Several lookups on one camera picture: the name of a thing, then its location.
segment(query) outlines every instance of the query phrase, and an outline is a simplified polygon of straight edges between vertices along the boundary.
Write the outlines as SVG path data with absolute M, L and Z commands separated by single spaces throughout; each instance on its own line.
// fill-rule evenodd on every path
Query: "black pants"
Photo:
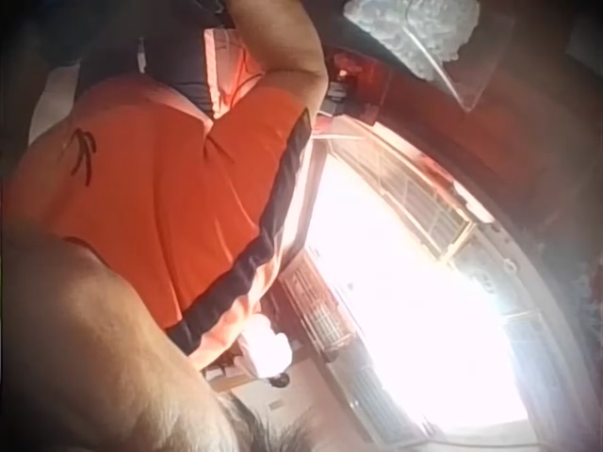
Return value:
M 174 17 L 166 18 L 169 24 L 149 30 L 141 38 L 146 60 L 143 70 L 157 82 L 180 92 L 213 118 L 207 84 L 204 31 L 221 26 L 221 21 L 210 13 L 197 14 L 192 20 L 185 17 L 186 14 L 186 10 L 176 10 Z M 132 41 L 118 46 L 94 48 L 88 52 L 80 62 L 75 100 L 84 91 L 108 78 L 139 73 L 139 49 L 139 41 Z

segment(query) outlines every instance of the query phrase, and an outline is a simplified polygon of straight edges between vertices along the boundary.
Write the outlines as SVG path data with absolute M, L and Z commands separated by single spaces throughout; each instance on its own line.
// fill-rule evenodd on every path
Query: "person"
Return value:
M 238 369 L 254 379 L 267 379 L 275 388 L 288 386 L 285 370 L 292 363 L 293 350 L 283 333 L 274 333 L 265 315 L 252 315 L 236 343 L 241 355 L 233 363 Z
M 327 85 L 299 0 L 226 4 L 264 71 L 231 111 L 212 121 L 177 87 L 113 76 L 82 88 L 5 181 L 3 415 L 32 443 L 311 448 L 300 426 L 272 434 L 191 365 L 236 340 L 278 272 Z

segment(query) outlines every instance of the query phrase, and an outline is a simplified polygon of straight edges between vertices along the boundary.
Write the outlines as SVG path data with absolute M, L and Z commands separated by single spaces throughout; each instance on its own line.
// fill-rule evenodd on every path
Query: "white object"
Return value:
M 350 0 L 344 15 L 379 40 L 416 76 L 432 81 L 458 59 L 478 24 L 477 0 Z
M 243 356 L 235 357 L 235 366 L 255 379 L 276 377 L 293 361 L 289 340 L 276 334 L 264 315 L 253 315 L 236 341 Z

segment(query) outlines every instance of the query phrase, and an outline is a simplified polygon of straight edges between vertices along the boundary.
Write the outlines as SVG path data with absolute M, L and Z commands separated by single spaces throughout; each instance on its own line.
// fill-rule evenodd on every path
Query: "window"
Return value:
M 527 418 L 490 295 L 439 263 L 395 207 L 333 155 L 306 248 L 354 318 L 383 387 L 409 415 L 441 428 Z

